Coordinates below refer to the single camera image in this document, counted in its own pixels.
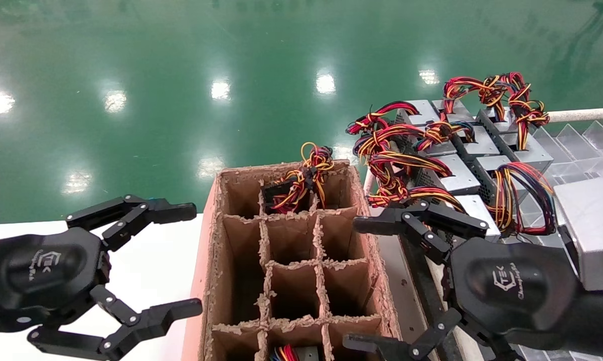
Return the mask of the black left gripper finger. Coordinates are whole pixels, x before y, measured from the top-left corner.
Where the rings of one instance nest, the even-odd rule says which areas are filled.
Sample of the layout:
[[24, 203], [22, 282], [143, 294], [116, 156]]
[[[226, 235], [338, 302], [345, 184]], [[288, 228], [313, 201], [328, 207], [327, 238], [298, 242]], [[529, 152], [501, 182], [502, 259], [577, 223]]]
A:
[[201, 300], [191, 298], [151, 306], [136, 313], [103, 285], [90, 290], [90, 296], [120, 323], [116, 332], [102, 338], [40, 326], [29, 333], [27, 340], [44, 353], [83, 359], [121, 360], [139, 343], [166, 336], [176, 320], [196, 317], [203, 311]]
[[67, 216], [69, 228], [86, 231], [112, 226], [102, 233], [102, 241], [109, 251], [118, 251], [145, 227], [154, 224], [170, 224], [195, 219], [194, 203], [170, 204], [166, 199], [142, 199], [125, 195], [76, 211]]

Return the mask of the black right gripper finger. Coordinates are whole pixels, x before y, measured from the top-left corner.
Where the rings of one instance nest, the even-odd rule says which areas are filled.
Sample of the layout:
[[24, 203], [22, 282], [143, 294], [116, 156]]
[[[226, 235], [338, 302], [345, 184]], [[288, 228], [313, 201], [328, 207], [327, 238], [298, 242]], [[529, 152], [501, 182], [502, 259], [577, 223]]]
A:
[[419, 201], [416, 204], [396, 204], [374, 217], [358, 216], [353, 220], [354, 231], [378, 236], [400, 236], [423, 249], [425, 256], [437, 265], [446, 264], [453, 251], [451, 244], [437, 235], [445, 231], [469, 241], [485, 241], [487, 222], [453, 210], [441, 204]]
[[[484, 316], [483, 312], [468, 313], [464, 309], [450, 307], [413, 343], [372, 334], [349, 333], [343, 337], [343, 346], [356, 351], [375, 352], [385, 360], [422, 360], [441, 345], [455, 327], [462, 326], [466, 330], [476, 331], [475, 321], [478, 321], [479, 327], [484, 327]], [[501, 307], [497, 311], [497, 317], [505, 321], [505, 329], [491, 333], [486, 345], [492, 348], [496, 360], [522, 360], [510, 347], [507, 333], [513, 329], [525, 329], [525, 308]]]

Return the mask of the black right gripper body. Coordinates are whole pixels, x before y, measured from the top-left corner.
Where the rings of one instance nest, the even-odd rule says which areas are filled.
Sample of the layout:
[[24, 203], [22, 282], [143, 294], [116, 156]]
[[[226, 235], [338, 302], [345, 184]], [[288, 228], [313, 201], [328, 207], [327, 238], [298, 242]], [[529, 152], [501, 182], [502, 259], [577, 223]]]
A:
[[537, 349], [563, 347], [568, 314], [583, 288], [561, 248], [481, 238], [453, 249], [449, 279], [471, 336]]

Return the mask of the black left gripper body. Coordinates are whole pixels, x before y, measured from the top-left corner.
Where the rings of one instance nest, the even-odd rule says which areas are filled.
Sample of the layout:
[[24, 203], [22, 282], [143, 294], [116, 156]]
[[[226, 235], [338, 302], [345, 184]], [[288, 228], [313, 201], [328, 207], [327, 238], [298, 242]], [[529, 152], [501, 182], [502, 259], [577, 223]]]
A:
[[82, 228], [0, 239], [0, 333], [75, 322], [110, 269], [102, 240]]

